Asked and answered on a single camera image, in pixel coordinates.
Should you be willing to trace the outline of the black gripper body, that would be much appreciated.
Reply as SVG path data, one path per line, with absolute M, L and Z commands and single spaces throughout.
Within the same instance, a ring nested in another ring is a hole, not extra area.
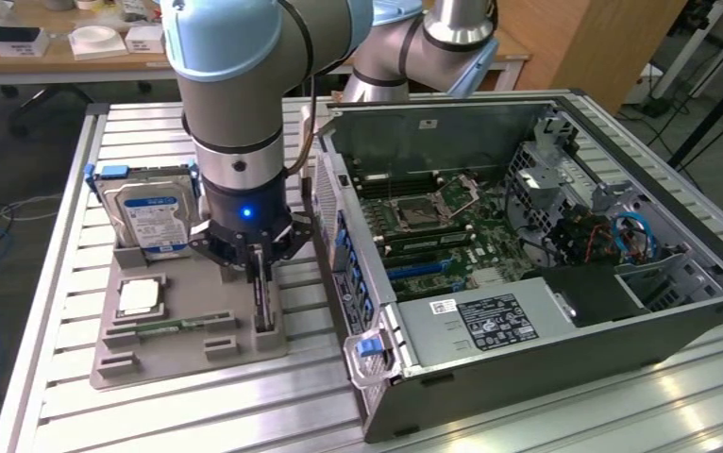
M 249 190 L 228 189 L 206 177 L 203 187 L 215 235 L 238 248 L 241 243 L 259 244 L 263 254 L 274 256 L 273 241 L 291 225 L 285 174 Z

